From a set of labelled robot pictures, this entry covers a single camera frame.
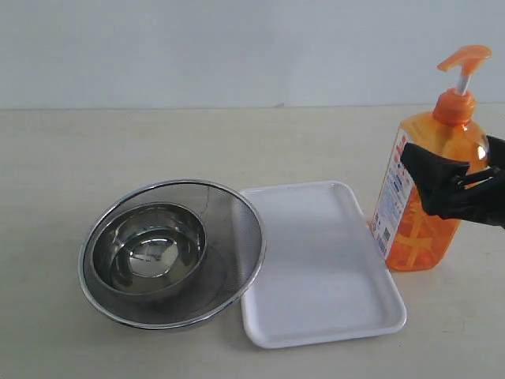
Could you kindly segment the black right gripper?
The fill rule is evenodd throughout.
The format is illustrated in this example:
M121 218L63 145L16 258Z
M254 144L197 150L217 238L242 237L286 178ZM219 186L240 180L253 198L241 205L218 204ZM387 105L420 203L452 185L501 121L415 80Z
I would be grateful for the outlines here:
M425 213L504 227L504 171L499 168L505 168L505 140L486 138L492 168L468 175L469 162L439 156L414 143L405 145L400 161L420 190Z

